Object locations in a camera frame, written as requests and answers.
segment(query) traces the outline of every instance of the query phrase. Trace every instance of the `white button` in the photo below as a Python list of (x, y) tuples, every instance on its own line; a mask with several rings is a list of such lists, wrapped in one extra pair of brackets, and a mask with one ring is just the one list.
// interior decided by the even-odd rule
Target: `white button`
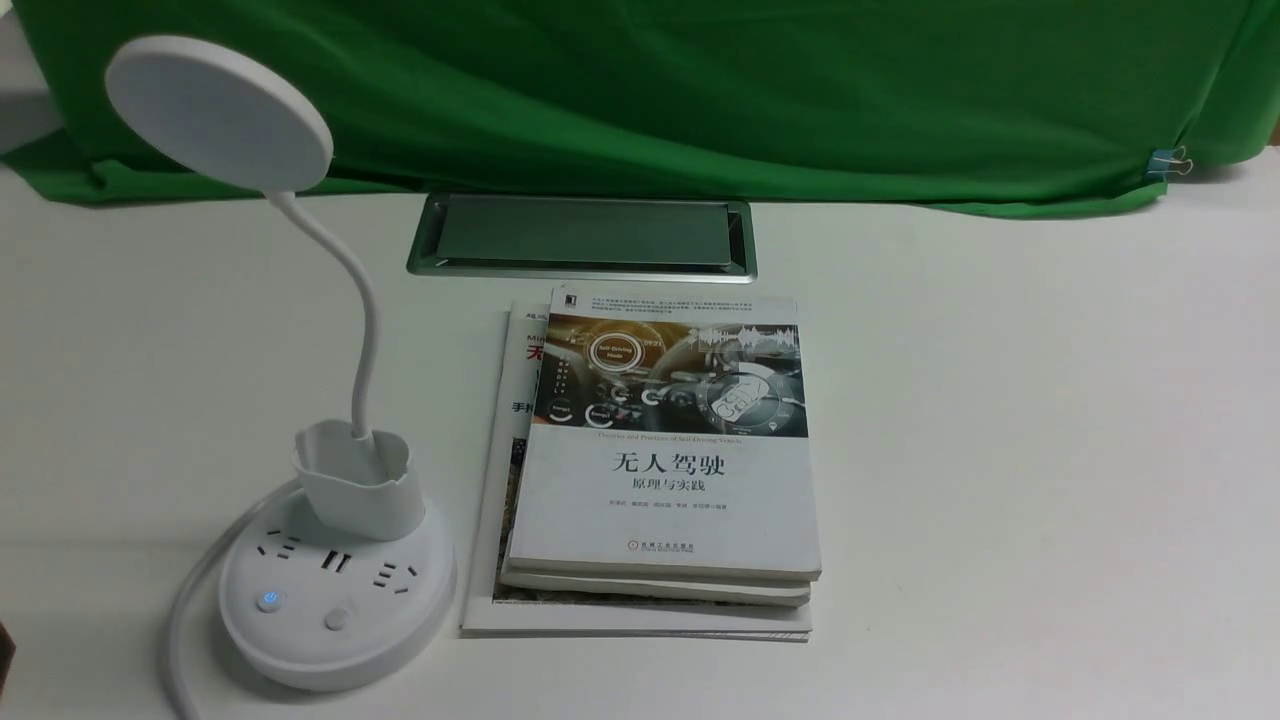
[(257, 609), (262, 612), (275, 612), (282, 605), (284, 605), (284, 591), (269, 589), (257, 596)]
[(330, 630), (340, 630), (347, 626), (347, 620), (351, 618), (351, 612), (347, 612), (346, 607), (337, 607), (330, 610), (328, 615), (324, 616), (324, 626)]

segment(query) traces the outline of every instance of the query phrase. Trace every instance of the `lamp base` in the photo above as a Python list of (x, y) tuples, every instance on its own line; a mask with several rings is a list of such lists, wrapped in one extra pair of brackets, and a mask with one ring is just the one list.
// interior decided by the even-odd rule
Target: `lamp base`
[(344, 691), (388, 675), (435, 634), (457, 565), (440, 510), (378, 542), (329, 528), (303, 491), (244, 528), (223, 565), (218, 605), (232, 641), (260, 673), (308, 691)]

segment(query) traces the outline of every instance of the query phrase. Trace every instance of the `desk lamp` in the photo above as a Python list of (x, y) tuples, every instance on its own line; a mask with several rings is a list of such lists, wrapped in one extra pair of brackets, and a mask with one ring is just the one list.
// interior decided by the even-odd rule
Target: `desk lamp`
[(219, 610), (253, 667), (311, 691), (387, 675), (435, 634), (453, 598), (456, 565), (448, 525), (422, 495), (408, 443), (369, 423), (379, 342), (369, 275), (294, 197), (325, 177), (329, 128), (280, 76), (189, 37), (122, 46), (106, 69), (106, 94), (120, 118), (169, 159), (266, 196), (342, 264), (365, 309), (351, 421), (323, 420), (298, 432), (297, 478), (233, 523), (179, 589), (164, 648), (170, 698), (179, 715), (196, 716), (178, 664), (179, 621), (224, 552)]

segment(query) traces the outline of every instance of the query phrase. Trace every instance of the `desk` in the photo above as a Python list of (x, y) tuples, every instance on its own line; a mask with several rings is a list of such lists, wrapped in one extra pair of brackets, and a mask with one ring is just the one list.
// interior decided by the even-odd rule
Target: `desk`
[[(1116, 218), (754, 206), (803, 313), (826, 573), (808, 646), (458, 639), (310, 697), (256, 679), (206, 585), (206, 717), (1274, 717), (1280, 154)], [(375, 424), (420, 452), (465, 575), (503, 313), (553, 281), (403, 269), (421, 197), (305, 201), (383, 293)], [(347, 410), (360, 305), (265, 202), (90, 210), (0, 169), (5, 717), (164, 716), (178, 582)]]

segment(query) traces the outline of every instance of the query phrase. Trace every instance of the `green backdrop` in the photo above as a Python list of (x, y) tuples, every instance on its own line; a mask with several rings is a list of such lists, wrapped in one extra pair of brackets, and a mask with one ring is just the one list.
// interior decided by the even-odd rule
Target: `green backdrop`
[(111, 111), (131, 37), (241, 50), (308, 95), (320, 192), (1129, 209), (1153, 150), (1257, 154), (1276, 0), (15, 0), (67, 128), (5, 160), (54, 200), (225, 197)]

